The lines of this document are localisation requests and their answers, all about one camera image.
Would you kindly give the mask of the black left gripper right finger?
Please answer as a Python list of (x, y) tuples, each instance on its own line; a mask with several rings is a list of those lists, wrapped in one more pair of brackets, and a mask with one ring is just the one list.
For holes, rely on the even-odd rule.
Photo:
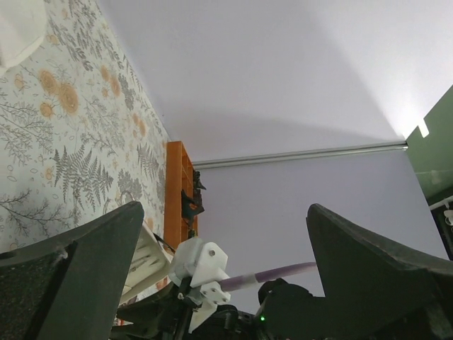
[(306, 225), (334, 339), (451, 339), (452, 262), (320, 205)]

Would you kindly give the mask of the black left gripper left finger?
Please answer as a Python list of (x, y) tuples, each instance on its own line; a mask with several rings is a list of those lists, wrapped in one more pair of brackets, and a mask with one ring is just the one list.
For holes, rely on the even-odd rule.
[(131, 201), (1, 254), (2, 339), (107, 339), (144, 219)]

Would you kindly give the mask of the cream navy jewelry box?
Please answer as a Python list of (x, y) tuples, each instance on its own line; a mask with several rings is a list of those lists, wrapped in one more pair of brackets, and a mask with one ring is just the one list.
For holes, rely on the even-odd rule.
[(124, 304), (167, 276), (173, 256), (143, 222), (132, 257), (120, 304)]

